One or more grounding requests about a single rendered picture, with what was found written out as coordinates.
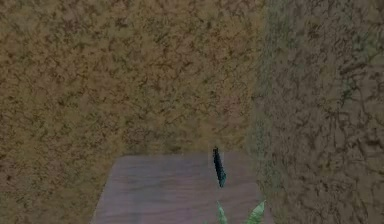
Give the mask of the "grey wooden chest of drawers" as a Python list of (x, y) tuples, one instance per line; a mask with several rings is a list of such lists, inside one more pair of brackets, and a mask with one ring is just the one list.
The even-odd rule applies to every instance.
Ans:
[(223, 187), (211, 151), (117, 159), (89, 224), (219, 224), (219, 208), (228, 224), (245, 224), (265, 197), (247, 155), (220, 157)]

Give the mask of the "green leafy house plant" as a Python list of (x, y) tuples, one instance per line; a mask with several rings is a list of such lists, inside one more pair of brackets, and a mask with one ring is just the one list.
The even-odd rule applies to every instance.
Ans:
[[(261, 224), (264, 211), (265, 211), (266, 201), (260, 202), (249, 214), (248, 218), (242, 224)], [(219, 224), (229, 224), (228, 219), (226, 217), (225, 211), (221, 206), (220, 202), (216, 202), (218, 209), (218, 222)]]

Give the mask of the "dark teal slim object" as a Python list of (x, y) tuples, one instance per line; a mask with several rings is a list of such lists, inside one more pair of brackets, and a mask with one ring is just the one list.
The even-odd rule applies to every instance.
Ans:
[(215, 166), (219, 187), (223, 188), (226, 182), (226, 172), (224, 170), (219, 149), (217, 147), (213, 149), (213, 162)]

